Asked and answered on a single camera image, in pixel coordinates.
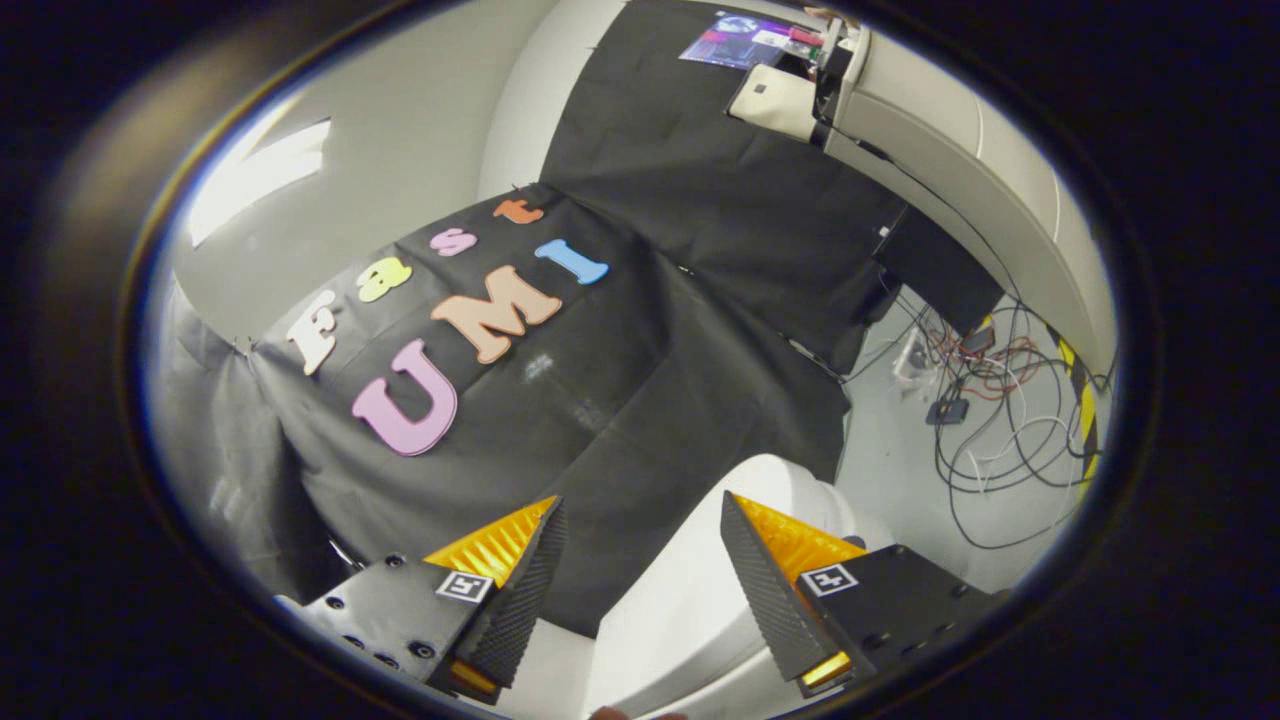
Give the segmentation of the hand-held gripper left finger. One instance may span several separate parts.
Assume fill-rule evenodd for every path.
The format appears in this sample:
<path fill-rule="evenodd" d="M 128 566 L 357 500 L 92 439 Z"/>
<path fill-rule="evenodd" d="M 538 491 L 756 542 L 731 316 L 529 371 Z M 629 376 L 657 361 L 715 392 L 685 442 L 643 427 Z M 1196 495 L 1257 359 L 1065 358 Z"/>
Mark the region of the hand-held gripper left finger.
<path fill-rule="evenodd" d="M 426 557 L 389 553 L 300 619 L 419 684 L 485 705 L 515 684 L 567 543 L 548 497 Z"/>

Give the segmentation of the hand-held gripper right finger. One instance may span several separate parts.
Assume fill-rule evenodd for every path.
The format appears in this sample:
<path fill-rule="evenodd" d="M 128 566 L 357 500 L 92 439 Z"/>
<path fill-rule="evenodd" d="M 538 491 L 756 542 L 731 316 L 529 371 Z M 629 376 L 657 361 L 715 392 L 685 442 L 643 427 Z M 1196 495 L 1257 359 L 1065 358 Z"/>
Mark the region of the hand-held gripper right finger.
<path fill-rule="evenodd" d="M 931 659 L 1004 601 L 905 544 L 868 551 L 733 492 L 719 534 L 780 675 L 808 698 Z"/>

